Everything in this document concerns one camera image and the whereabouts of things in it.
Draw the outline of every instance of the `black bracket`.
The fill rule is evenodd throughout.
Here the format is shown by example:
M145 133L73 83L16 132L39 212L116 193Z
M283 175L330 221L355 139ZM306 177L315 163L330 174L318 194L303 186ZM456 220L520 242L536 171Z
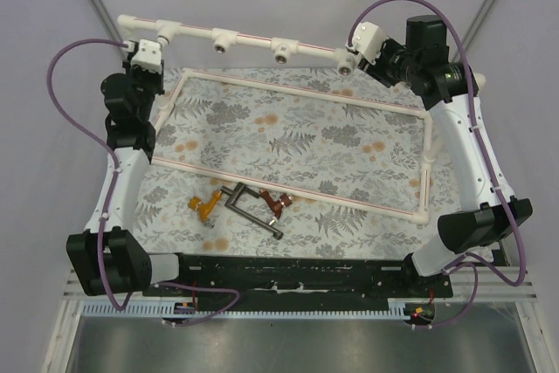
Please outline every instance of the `black bracket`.
M388 299L452 297L449 277L436 275L417 281L405 261L356 259L293 259L179 255L182 284L239 290L232 312L387 310ZM146 296L181 297L190 292L150 287ZM229 296L202 294L198 307L214 311Z
M113 150L142 149L151 162L155 129L149 122L149 114L155 96L164 93L163 74L131 66L134 54L135 51L129 53L127 61L122 64L125 73L111 74L101 83L100 89L109 112L105 120L107 144Z
M446 26L434 15L411 17L407 21L405 45L392 38L383 43L380 56L370 63L362 59L358 68L386 87L398 82L410 84L426 110L440 101L467 93L462 63L448 62ZM474 93L478 87L473 81Z
M151 260L129 231L115 227L105 232L103 254L108 283L113 293L142 291L151 281ZM66 253L79 283L88 296L105 294L97 264L97 233L85 231L70 235L66 241Z
M528 198L513 198L508 206L519 226L532 216L532 204ZM491 245L513 231L502 204L445 214L438 218L437 227L445 246L457 255L475 246Z

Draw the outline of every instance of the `cable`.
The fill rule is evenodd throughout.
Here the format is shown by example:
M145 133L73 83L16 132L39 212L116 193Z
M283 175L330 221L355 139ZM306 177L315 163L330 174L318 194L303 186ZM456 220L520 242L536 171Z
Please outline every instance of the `cable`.
M468 64L468 60L467 60L467 57L466 57L466 49L464 48L462 42L460 41L460 37L459 37L458 33L456 32L456 30L454 29L454 27L452 26L451 22L448 20L448 18L445 16L445 14L443 12L441 12L439 9L437 9L437 7L435 7L433 4L431 4L431 3L429 3L425 0L379 0L378 2L375 2L372 5L370 5L366 10L364 10L363 13L361 15L359 15L357 20L352 25L351 31L349 32L349 36L348 36L348 47L353 46L353 43L351 42L351 39L353 37L355 29L357 28L357 25L359 25L359 23L365 18L365 16L367 16L372 10L374 10L378 6L380 6L382 4L385 4L385 3L389 3L389 2L395 2L395 1L408 1L408 2L413 2L413 3L419 3L419 4L422 4L423 6L425 6L427 9L432 10L445 23L446 28L448 28L448 31L451 33L452 38L454 39L454 42L456 43L456 46L457 46L459 54L460 54L460 58L462 59L462 64L464 65L464 73L465 73L465 76L466 76L466 84L467 84L467 90L468 90L468 108L469 108L469 111L470 111L470 124L472 125L470 127L470 129L473 131L473 134L476 138L478 146L480 147L480 152L481 152L481 155L483 156L483 160L486 164L487 172L489 172L489 177L491 179L491 184L493 185L493 190L494 190L495 194L497 195L497 198L499 198L499 201L500 201L501 205L503 206L503 209L504 209L505 213L507 214L508 222L510 223L510 225L513 229L514 239L516 241L516 245L518 247L518 254L519 254L519 266L520 267L519 267L519 272L518 272L518 278L516 280L511 280L505 274L503 274L501 271L499 271L499 269L496 268L493 264L491 264L489 261L487 261L486 259L483 259L483 258L481 258L477 255L474 256L474 258L476 258L478 261L480 261L483 265L488 266L495 274L497 274L508 285L513 286L513 287L517 287L524 282L524 279L526 277L526 250L524 249L524 243L522 241L522 237L521 237L520 230L518 228L518 224L516 223L516 220L514 219L513 212L510 210L510 207L508 206L508 202L507 202L505 196L503 195L503 193L500 190L499 181L498 181L498 178L495 174L495 169L494 169L493 164L491 162L491 158L489 156L489 153L487 152L487 146L486 146L486 144L483 140L483 137L481 136L480 128L478 127L477 116L476 116L476 113L475 113L475 106L474 106L474 101L473 101L474 95L473 95L472 70L470 69L470 66Z
M431 324L431 325L416 325L413 328L415 328L415 329L435 329L435 328L445 327L445 326L453 324L456 321L459 321L470 311L470 309L473 306L473 301L475 300L475 296L478 293L478 285L480 283L479 282L478 269L476 268L476 266L472 262L465 262L464 264L460 264L459 266L455 266L451 271L448 272L448 275L454 274L458 270L461 270L462 268L466 268L467 266L469 266L470 268L473 269L473 290L472 290L472 296L470 296L470 300L466 303L466 305L460 311L460 313L457 314L456 316L453 316L450 319L447 319L446 321L442 321L442 322Z
M103 260L103 235L105 233L105 224L107 222L107 219L104 217L104 215L107 214L108 212L108 207L111 203L111 197L113 196L114 193L114 187L116 186L116 181L118 180L119 177L119 169L120 169L119 159L117 155L114 153L114 151L111 148L109 148L109 146L104 141L102 141L97 135L89 131L87 128L79 124L65 111L64 108L62 108L62 106L59 103L59 100L56 98L56 95L54 94L54 89L52 88L52 73L54 72L54 67L62 58L62 56L64 56L70 50L80 45L86 45L86 44L107 44L107 45L114 45L116 47L127 46L126 44L119 43L117 41L112 41L110 39L101 39L101 38L82 39L80 41L76 41L74 43L67 45L62 50L57 52L54 58L51 60L51 64L49 65L48 71L46 72L46 88L49 92L49 96L51 97L52 104L56 107L59 113L62 114L62 116L68 122L70 122L70 124L76 127L79 131L81 131L83 134L87 135L89 138L95 140L98 144L100 144L113 159L113 163L114 163L113 177L111 178L111 183L109 184L107 195L105 196L105 201L103 202L101 219L99 223L99 231L97 232L97 264L99 265L101 283L103 284L103 289L105 290L108 299L110 300L111 304L116 310L122 311L128 305L132 293L129 293L126 296L122 304L116 301L113 290L111 290L111 286L108 283L107 270L105 269L105 261Z
M198 323L209 321L214 316L222 314L227 309L233 307L233 305L235 305L235 303L237 303L238 299L241 297L240 293L237 290L234 290L232 288L193 287L193 286L185 286L184 284L179 284L179 283L175 283L175 282L172 282L172 281L162 281L158 284L160 286L181 288L183 290L190 290L192 292L235 294L235 298L232 301L230 301L229 303L227 303L225 306L223 306L221 309L219 309L219 310L217 310L217 311L215 311L211 314L207 314L206 316L204 316L202 318L198 318L198 319L195 319L193 321L188 321L186 323L175 323L174 325L173 325L173 322L164 321L166 325L170 325L170 326L173 326L173 327L191 327L192 325L197 325Z

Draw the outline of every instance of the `white connector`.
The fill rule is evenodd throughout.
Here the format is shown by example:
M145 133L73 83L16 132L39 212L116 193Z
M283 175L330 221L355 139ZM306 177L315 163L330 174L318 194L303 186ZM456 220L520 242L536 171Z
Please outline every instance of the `white connector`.
M138 51L130 60L130 65L139 66L150 72L162 72L162 45L155 41L141 39Z
M357 25L351 42L353 49L363 55L363 57L374 64L381 53L383 43L388 39L386 32L371 22L361 22Z
M179 33L181 23L159 19L155 21L155 28L157 29L157 41L163 47L166 47L175 35Z
M132 40L127 40L124 41L124 44L126 44L126 47L122 47L122 50L124 50L125 52L133 52L136 43Z
M211 30L211 39L214 42L213 48L220 54L228 52L229 48L237 43L237 35L238 31L214 28Z
M355 69L355 54L344 50L343 48L336 48L334 57L338 60L336 67L341 76L349 76Z
M297 53L299 41L296 39L272 38L270 48L273 50L275 60L284 65L291 57L291 54Z

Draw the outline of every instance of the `metal tool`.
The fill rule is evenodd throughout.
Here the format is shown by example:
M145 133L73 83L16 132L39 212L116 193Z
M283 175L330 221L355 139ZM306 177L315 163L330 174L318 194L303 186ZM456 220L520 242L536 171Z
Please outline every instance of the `metal tool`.
M230 188L227 188L225 186L221 187L221 191L224 194L227 194L229 196L229 198L227 199L227 202L225 203L225 207L227 207L231 211L235 211L240 216L246 218L247 220L250 220L254 224L257 224L258 226L266 229L267 231L270 231L272 233L274 239L280 240L281 238L283 238L283 232L279 231L278 229L273 227L272 224L268 224L268 223L260 220L259 218L254 217L252 214L249 214L246 211L239 209L236 206L237 201L241 198L241 196L244 193L248 193L255 198L260 198L262 196L260 195L259 192L255 191L255 190L251 190L244 183L238 183L235 186L234 190L231 190Z

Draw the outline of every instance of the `white pipe frame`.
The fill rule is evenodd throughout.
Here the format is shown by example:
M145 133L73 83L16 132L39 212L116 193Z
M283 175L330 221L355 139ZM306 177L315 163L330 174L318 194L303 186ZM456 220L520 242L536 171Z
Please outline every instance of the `white pipe frame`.
M178 98L179 93L183 89L184 83L186 82L187 79L191 79L191 78L229 83L238 86L253 87L253 88L263 89L267 91L305 96L308 98L314 98L319 100L330 100L338 103L357 105L360 107L369 107L369 108L379 109L382 111L388 111L392 113L412 115L417 118L423 119L424 120L424 144L423 144L423 154L422 154L421 169L420 169L421 181L420 181L418 208L416 209L416 211L404 211L400 209L390 208L387 206L364 203L362 201L352 200L349 198L342 198L342 197L331 196L329 194L322 194L320 192L305 190L299 187L281 185L278 183L270 183L267 181L250 178L248 176L240 176L236 174L223 172L218 169L210 169L210 168L204 168L189 163L176 162L170 159L165 159L157 156L154 156L152 158L152 164L157 166L163 166L165 168L170 168L170 169L178 169L178 170L182 170L185 172L190 172L198 175L211 176L217 179L221 179L223 181L228 181L233 183L239 183L239 182L246 183L247 185L256 188L282 191L297 197L312 199L323 203L341 205L344 207L349 207L349 208L362 210L362 211L370 211L375 214L380 214L383 216L391 216L394 218L408 220L415 224L427 224L429 222L429 186L430 186L432 162L425 159L425 156L426 153L431 149L433 123L432 123L431 116L427 111L413 108L413 107L385 104L383 102L379 102L375 100L349 98L347 96L342 96L334 93L323 93L312 89L306 89L303 87L284 86L284 85L278 85L274 83L261 82L252 79L241 79L241 78L236 78L231 76L223 76L221 74L207 73L207 72L185 68L183 69L181 78L178 80L175 88L171 91L171 93L168 96L165 96L157 101L157 105L159 107L159 114L156 116L155 123L154 123L155 131L157 134L161 130L162 125L171 115L176 99Z
M295 39L266 38L242 34L238 31L221 28L202 28L174 21L151 20L129 15L120 15L117 20L125 38L137 40L135 31L148 30L157 32L157 40L167 46L176 36L207 38L214 42L217 52L225 53L232 45L249 45L272 50L278 63L285 64L294 54L330 59L337 63L337 70L344 76L350 75L355 68L355 56L344 48L327 48L318 45L303 44Z

